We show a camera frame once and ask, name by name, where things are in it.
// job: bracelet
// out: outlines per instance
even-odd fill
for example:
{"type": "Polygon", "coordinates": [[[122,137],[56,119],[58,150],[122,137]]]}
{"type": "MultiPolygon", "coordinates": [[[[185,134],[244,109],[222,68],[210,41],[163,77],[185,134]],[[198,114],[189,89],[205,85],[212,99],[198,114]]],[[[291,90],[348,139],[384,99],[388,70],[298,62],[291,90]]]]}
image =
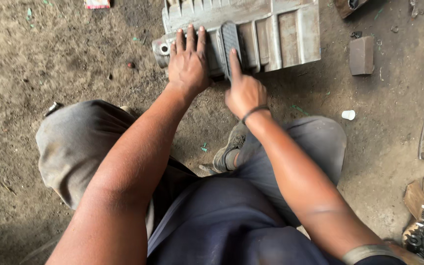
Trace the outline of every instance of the bracelet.
{"type": "Polygon", "coordinates": [[[256,112],[256,111],[258,111],[260,109],[267,109],[267,110],[269,110],[269,107],[268,107],[268,105],[261,105],[261,106],[256,106],[256,107],[252,108],[251,111],[248,111],[248,113],[245,114],[245,116],[243,116],[242,123],[245,124],[244,122],[246,121],[246,119],[248,118],[248,116],[250,116],[253,112],[256,112]]]}

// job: small plastic cup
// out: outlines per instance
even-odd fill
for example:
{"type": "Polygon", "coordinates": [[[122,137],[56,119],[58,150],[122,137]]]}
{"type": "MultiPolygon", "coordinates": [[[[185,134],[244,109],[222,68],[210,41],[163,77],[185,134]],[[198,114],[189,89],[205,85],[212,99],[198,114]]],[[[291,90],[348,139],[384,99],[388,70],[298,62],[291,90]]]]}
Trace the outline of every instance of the small plastic cup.
{"type": "Polygon", "coordinates": [[[356,117],[356,112],[354,112],[353,110],[345,110],[343,111],[343,113],[341,113],[341,117],[352,121],[354,117],[356,117]]]}

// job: trousers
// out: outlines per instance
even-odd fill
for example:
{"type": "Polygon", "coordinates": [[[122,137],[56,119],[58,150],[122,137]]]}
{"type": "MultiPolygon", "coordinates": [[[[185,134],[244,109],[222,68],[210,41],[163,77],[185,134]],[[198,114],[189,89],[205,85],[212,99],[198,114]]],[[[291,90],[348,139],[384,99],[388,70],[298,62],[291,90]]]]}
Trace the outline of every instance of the trousers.
{"type": "MultiPolygon", "coordinates": [[[[70,208],[76,209],[99,164],[135,120],[134,116],[103,100],[80,102],[47,116],[35,136],[44,184],[55,190],[70,208]]],[[[306,117],[286,123],[282,128],[337,185],[347,142],[341,126],[329,118],[306,117]]],[[[287,225],[300,225],[281,195],[264,148],[251,133],[240,150],[237,166],[236,170],[219,176],[250,181],[287,225]]],[[[153,227],[158,225],[174,199],[198,179],[200,177],[170,157],[152,196],[153,227]]]]}

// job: ground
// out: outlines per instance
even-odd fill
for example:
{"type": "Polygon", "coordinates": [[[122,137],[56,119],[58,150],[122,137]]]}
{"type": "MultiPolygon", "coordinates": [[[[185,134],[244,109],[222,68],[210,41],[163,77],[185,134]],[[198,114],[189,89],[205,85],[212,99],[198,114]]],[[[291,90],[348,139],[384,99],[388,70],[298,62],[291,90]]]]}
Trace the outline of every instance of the ground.
{"type": "MultiPolygon", "coordinates": [[[[167,83],[150,46],[164,33],[163,1],[116,0],[109,10],[87,10],[81,0],[49,2],[0,0],[0,264],[18,263],[62,233],[73,215],[37,167],[34,136],[53,101],[104,99],[142,112],[167,83]]],[[[408,2],[372,0],[343,20],[332,1],[320,0],[322,59],[257,76],[279,121],[301,117],[291,108],[297,105],[341,124],[348,146],[338,188],[364,223],[397,240],[410,217],[405,187],[424,176],[417,159],[424,14],[411,20],[408,2]],[[349,35],[356,30],[382,41],[373,75],[350,75],[349,35]],[[352,121],[341,118],[348,109],[356,111],[352,121]]],[[[221,82],[199,95],[174,139],[172,155],[200,176],[198,166],[211,163],[237,122],[224,104],[226,89],[221,82]]]]}

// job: hand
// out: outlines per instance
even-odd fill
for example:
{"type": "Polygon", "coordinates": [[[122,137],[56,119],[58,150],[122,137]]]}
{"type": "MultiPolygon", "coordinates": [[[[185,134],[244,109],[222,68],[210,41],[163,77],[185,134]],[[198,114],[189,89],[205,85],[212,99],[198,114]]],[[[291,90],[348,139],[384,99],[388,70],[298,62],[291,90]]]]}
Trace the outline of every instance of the hand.
{"type": "Polygon", "coordinates": [[[239,119],[254,107],[268,104],[266,87],[249,75],[243,75],[237,50],[230,52],[232,88],[225,92],[225,104],[239,119]]]}
{"type": "Polygon", "coordinates": [[[168,74],[171,85],[184,89],[187,95],[193,97],[209,86],[205,58],[205,28],[203,26],[199,27],[197,49],[196,32],[192,24],[187,27],[185,49],[183,30],[177,31],[176,41],[173,41],[170,49],[168,74]]]}

